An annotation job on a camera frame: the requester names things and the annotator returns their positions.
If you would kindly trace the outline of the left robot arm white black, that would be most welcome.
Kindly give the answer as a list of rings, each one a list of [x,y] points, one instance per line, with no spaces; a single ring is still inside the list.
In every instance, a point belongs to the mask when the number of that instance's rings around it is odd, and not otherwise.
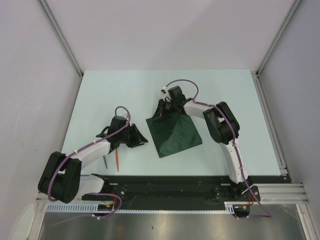
[[[148,142],[134,123],[130,123],[126,117],[114,116],[110,125],[86,146],[70,154],[58,151],[51,153],[38,182],[38,191],[46,194],[52,202],[65,204],[87,194],[105,200],[111,193],[105,180],[94,174],[81,175],[82,170],[95,160],[112,153],[121,144],[135,148]]]

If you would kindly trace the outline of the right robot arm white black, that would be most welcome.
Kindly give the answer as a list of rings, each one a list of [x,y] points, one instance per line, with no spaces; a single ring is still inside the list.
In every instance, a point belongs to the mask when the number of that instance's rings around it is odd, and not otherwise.
[[[164,158],[202,144],[192,117],[203,119],[209,135],[220,145],[232,181],[231,196],[242,201],[253,198],[253,183],[241,159],[239,150],[240,125],[224,101],[213,105],[186,98],[179,86],[162,90],[154,115],[147,119],[156,151]]]

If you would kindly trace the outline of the dark green cloth napkin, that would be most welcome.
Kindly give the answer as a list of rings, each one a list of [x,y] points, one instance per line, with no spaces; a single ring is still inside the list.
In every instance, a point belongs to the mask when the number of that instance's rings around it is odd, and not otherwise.
[[[199,146],[203,140],[190,116],[170,113],[157,119],[146,119],[160,158]]]

